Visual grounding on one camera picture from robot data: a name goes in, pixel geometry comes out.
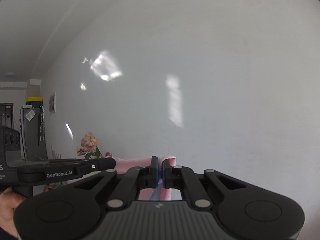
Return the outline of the person's left hand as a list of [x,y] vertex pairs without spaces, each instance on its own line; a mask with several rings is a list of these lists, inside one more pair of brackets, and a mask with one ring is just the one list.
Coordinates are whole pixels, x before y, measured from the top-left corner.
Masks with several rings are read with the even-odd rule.
[[25,197],[13,192],[11,187],[1,193],[1,229],[13,239],[17,239],[14,211],[25,200]]

